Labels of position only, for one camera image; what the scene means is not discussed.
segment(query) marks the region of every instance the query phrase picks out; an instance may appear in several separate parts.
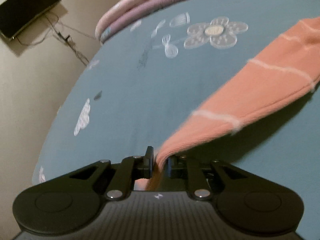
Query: tv screen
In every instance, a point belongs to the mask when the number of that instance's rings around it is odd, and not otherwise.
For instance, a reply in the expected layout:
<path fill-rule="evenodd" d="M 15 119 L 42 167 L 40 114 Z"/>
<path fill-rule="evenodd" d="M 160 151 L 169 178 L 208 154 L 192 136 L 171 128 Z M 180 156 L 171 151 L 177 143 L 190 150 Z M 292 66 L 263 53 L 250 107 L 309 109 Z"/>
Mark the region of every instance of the tv screen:
<path fill-rule="evenodd" d="M 0 32 L 11 40 L 60 0 L 6 0 L 0 5 Z"/>

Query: cable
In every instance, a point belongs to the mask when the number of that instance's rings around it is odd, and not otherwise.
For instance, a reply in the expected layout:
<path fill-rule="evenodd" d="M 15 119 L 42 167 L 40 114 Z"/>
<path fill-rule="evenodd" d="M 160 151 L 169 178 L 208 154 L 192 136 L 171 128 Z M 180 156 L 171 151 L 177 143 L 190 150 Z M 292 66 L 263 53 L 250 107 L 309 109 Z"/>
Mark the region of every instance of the cable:
<path fill-rule="evenodd" d="M 52 30 L 52 26 L 51 26 L 51 27 L 49 28 L 49 30 L 45 33 L 45 35 L 43 36 L 43 38 L 42 38 L 40 41 L 36 41 L 36 42 L 34 42 L 34 43 L 24 43 L 24 42 L 21 42 L 21 41 L 19 40 L 19 37 L 18 37 L 18 36 L 16 37 L 16 39 L 17 39 L 17 41 L 20 43 L 20 45 L 22 45 L 22 46 L 25 46 L 25 47 L 34 47 L 34 46 L 42 43 L 42 42 L 47 38 L 49 32 Z"/>
<path fill-rule="evenodd" d="M 56 25 L 57 25 L 57 24 L 60 24 L 60 25 L 62 25 L 62 26 L 65 26 L 65 27 L 67 27 L 67 28 L 69 28 L 69 29 L 71 29 L 71 30 L 74 30 L 74 31 L 76 31 L 76 32 L 78 32 L 78 33 L 80 33 L 80 34 L 88 37 L 88 38 L 93 39 L 93 40 L 96 40 L 96 38 L 94 38 L 94 37 L 92 37 L 92 36 L 90 36 L 90 35 L 88 35 L 88 34 L 86 34 L 86 33 L 83 33 L 83 32 L 81 32 L 81 31 L 79 31 L 79 30 L 77 30 L 77 29 L 75 29 L 75 28 L 73 28 L 73 27 L 71 27 L 71 26 L 68 26 L 68 25 L 60 22 L 60 21 L 59 21 L 59 16 L 56 15 L 55 13 L 53 13 L 53 12 L 47 12 L 47 13 L 54 15 L 54 16 L 57 18 L 57 20 L 56 20 L 55 23 L 53 23 L 53 22 L 47 17 L 47 15 L 44 15 L 44 17 L 47 19 L 47 21 L 48 21 L 49 24 L 50 24 L 50 27 L 49 27 L 48 31 L 45 33 L 44 37 L 43 37 L 40 41 L 27 44 L 27 43 L 21 42 L 21 41 L 19 40 L 18 36 L 17 36 L 16 39 L 18 40 L 18 42 L 19 42 L 22 46 L 34 47 L 34 46 L 42 43 L 46 38 L 48 38 L 48 34 L 50 33 L 50 31 L 54 31 L 55 34 L 56 34 L 56 36 L 54 35 L 54 33 L 52 34 L 52 36 L 54 36 L 55 38 L 57 38 L 59 41 L 62 41 L 64 44 L 68 45 L 68 46 L 72 49 L 72 51 L 75 53 L 76 57 L 82 62 L 82 64 L 85 65 L 85 66 L 87 66 L 87 65 L 89 64 L 89 60 L 87 59 L 87 57 L 86 57 L 85 55 L 83 55 L 79 50 L 76 49 L 76 44 L 74 43 L 71 35 L 69 34 L 69 35 L 67 35 L 66 37 L 64 37 L 64 36 L 62 35 L 62 33 L 61 33 L 59 30 L 57 30 Z"/>
<path fill-rule="evenodd" d="M 87 57 L 85 55 L 83 55 L 80 51 L 78 51 L 76 49 L 76 45 L 71 37 L 71 35 L 68 35 L 66 38 L 61 34 L 60 31 L 57 31 L 57 29 L 55 28 L 55 26 L 52 24 L 52 22 L 49 20 L 49 18 L 47 16 L 45 16 L 45 18 L 48 20 L 48 22 L 50 23 L 50 25 L 52 26 L 52 29 L 54 30 L 54 32 L 57 34 L 58 38 L 62 41 L 64 41 L 75 53 L 76 57 L 82 62 L 83 65 L 87 66 L 89 63 L 89 60 L 87 59 Z"/>
<path fill-rule="evenodd" d="M 95 37 L 90 36 L 89 34 L 83 33 L 83 32 L 81 32 L 81 31 L 79 31 L 79 30 L 77 30 L 77 29 L 75 29 L 75 28 L 72 28 L 72 27 L 70 27 L 70 26 L 68 26 L 68 25 L 66 25 L 66 24 L 64 24 L 64 23 L 62 23 L 62 22 L 58 22 L 58 24 L 60 24 L 60 25 L 62 25 L 62 26 L 65 26 L 65 27 L 67 27 L 67 28 L 69 28 L 69 29 L 71 29 L 71 30 L 73 30 L 73 31 L 76 31 L 77 33 L 80 33 L 80 34 L 82 34 L 82 35 L 84 35 L 84 36 L 86 36 L 86 37 L 88 37 L 88 38 L 90 38 L 90 39 L 96 40 Z"/>
<path fill-rule="evenodd" d="M 71 26 L 69 26 L 69 25 L 66 25 L 66 24 L 60 22 L 60 21 L 59 21 L 59 16 L 56 15 L 55 13 L 53 13 L 53 12 L 48 12 L 48 13 L 54 15 L 54 16 L 57 18 L 57 24 L 60 24 L 60 25 L 62 25 L 62 26 L 65 26 L 65 27 L 67 27 L 68 29 L 73 30 L 73 31 L 76 31 L 77 33 L 80 33 L 80 34 L 82 34 L 82 35 L 84 35 L 84 36 L 86 36 L 86 37 L 88 37 L 88 38 L 90 38 L 90 39 L 96 40 L 95 37 L 90 36 L 89 34 L 86 34 L 86 33 L 84 33 L 84 32 L 81 32 L 81 31 L 79 31 L 79 30 L 77 30 L 77 29 L 75 29 L 75 28 L 73 28 L 73 27 L 71 27 Z"/>

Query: flower pattern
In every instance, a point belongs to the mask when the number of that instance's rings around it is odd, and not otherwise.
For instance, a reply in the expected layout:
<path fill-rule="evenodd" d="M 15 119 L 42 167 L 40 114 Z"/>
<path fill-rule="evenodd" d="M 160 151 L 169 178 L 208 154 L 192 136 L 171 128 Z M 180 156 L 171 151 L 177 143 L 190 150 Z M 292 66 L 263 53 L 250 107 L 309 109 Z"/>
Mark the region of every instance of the flower pattern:
<path fill-rule="evenodd" d="M 142 24 L 142 20 L 136 21 L 134 24 L 131 25 L 130 32 L 133 32 L 136 28 L 140 27 Z"/>
<path fill-rule="evenodd" d="M 45 176 L 43 173 L 43 167 L 41 166 L 39 171 L 39 183 L 43 183 L 43 182 L 45 182 Z"/>
<path fill-rule="evenodd" d="M 170 27 L 180 27 L 190 22 L 190 15 L 188 12 L 179 14 L 178 16 L 174 17 L 170 23 Z"/>
<path fill-rule="evenodd" d="M 99 62 L 100 62 L 100 60 L 98 60 L 98 59 L 90 62 L 90 64 L 87 65 L 87 69 L 89 69 L 89 70 L 92 69 L 93 67 L 95 67 L 96 65 L 98 65 Z"/>
<path fill-rule="evenodd" d="M 236 34 L 248 30 L 243 22 L 230 22 L 227 17 L 217 17 L 211 23 L 196 23 L 187 29 L 186 49 L 194 49 L 210 41 L 217 49 L 228 49 L 237 43 Z"/>

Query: orange fabric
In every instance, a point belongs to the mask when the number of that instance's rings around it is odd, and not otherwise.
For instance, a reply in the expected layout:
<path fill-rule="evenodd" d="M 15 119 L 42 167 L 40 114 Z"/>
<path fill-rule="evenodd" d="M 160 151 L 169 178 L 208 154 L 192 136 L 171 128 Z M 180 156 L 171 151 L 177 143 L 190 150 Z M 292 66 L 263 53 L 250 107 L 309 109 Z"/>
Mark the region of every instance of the orange fabric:
<path fill-rule="evenodd" d="M 237 132 L 308 92 L 320 79 L 320 17 L 300 20 L 212 94 L 162 145 L 156 158 Z"/>

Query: blue bedsheet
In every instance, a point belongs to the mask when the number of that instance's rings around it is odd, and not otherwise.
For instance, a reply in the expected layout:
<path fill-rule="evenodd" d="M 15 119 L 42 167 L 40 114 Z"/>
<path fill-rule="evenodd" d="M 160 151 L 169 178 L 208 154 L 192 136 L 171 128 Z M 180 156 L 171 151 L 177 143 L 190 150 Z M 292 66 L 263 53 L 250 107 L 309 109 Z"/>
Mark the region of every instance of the blue bedsheet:
<path fill-rule="evenodd" d="M 186 0 L 125 28 L 101 47 L 59 110 L 33 184 L 100 159 L 117 163 L 143 155 L 149 145 L 159 148 L 249 58 L 298 20 L 318 17 L 319 4 L 320 0 Z M 217 17 L 243 22 L 248 30 L 237 34 L 232 46 L 224 38 L 221 46 L 201 41 L 190 49 L 184 43 L 189 26 L 210 24 Z M 233 137 L 218 139 L 211 144 L 214 151 L 204 151 L 201 158 L 219 157 L 295 190 L 305 204 L 298 233 L 316 240 L 320 92 L 308 99 Z"/>

